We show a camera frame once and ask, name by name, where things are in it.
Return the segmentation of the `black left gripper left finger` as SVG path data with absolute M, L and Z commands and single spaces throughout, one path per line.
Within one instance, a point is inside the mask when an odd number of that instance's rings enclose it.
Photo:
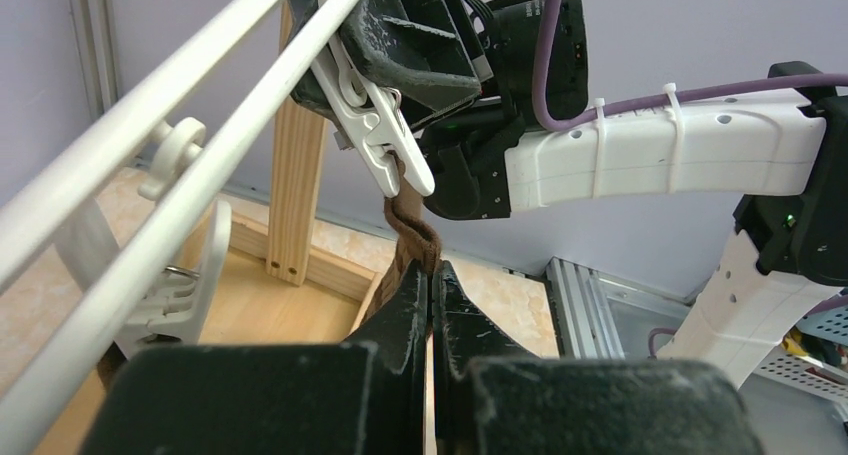
M 335 344 L 148 349 L 118 373 L 84 454 L 420 454 L 426 298 L 418 263 Z

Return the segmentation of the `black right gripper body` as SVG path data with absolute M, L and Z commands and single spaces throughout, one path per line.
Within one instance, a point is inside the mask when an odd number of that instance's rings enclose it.
M 480 22 L 478 40 L 493 78 L 483 83 L 482 99 L 465 111 L 486 122 L 519 119 L 540 125 L 534 113 L 537 41 L 545 0 L 462 0 Z M 546 77 L 545 107 L 555 120 L 571 120 L 588 106 L 589 64 L 583 0 L 559 0 Z

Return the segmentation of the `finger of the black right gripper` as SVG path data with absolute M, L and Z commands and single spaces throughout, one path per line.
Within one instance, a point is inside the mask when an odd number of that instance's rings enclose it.
M 482 46 L 461 0 L 360 0 L 339 36 L 360 74 L 400 92 L 414 131 L 481 96 Z
M 317 9 L 317 0 L 288 0 L 288 13 L 292 18 L 289 42 L 298 35 Z M 296 84 L 291 97 L 299 106 L 324 117 L 333 124 L 339 123 L 338 117 L 310 69 Z

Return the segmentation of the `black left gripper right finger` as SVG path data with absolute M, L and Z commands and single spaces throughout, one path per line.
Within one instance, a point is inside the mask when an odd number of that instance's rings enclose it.
M 441 454 L 760 454 L 734 386 L 693 360 L 542 358 L 465 294 L 431 279 Z

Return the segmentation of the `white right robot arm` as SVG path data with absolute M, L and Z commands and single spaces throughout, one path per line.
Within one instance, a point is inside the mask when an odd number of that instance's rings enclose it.
M 423 210 L 476 220 L 739 192 L 718 270 L 660 355 L 741 384 L 847 284 L 847 78 L 787 62 L 765 79 L 589 102 L 585 42 L 582 0 L 357 0 L 342 18 L 292 96 L 362 156 L 399 237 L 365 316 L 411 263 L 440 267 Z

